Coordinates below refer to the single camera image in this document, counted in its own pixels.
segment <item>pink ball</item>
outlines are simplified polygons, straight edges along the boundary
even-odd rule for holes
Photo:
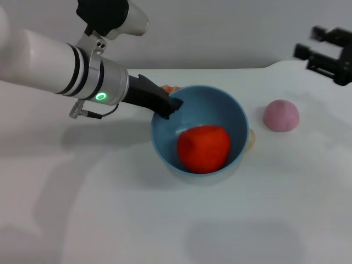
[[[286,100],[273,101],[265,109],[264,123],[276,132],[291,131],[299,123],[298,109]]]

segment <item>white wall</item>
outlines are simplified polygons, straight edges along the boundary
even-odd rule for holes
[[[352,30],[351,0],[135,0],[143,37],[119,37],[106,56],[129,68],[264,67],[291,59],[314,25]],[[13,24],[76,43],[76,0],[0,0]]]

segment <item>blue bowl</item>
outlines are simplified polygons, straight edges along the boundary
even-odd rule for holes
[[[153,146],[160,158],[171,169],[193,176],[214,175],[239,163],[249,139],[249,124],[242,106],[227,92],[205,85],[193,85],[171,94],[184,101],[179,111],[170,120],[154,114],[151,124]],[[220,125],[231,138],[231,150],[223,169],[214,173],[195,174],[189,172],[177,154],[179,135],[200,125]]]

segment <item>green indicator light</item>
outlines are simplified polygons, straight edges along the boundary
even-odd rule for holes
[[[101,92],[101,93],[98,93],[97,96],[95,97],[96,100],[104,100],[106,98],[106,93],[104,92]]]

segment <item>red tomato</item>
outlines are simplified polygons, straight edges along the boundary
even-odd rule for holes
[[[204,125],[183,132],[177,150],[183,165],[193,173],[212,173],[225,166],[231,148],[226,130],[217,125]]]

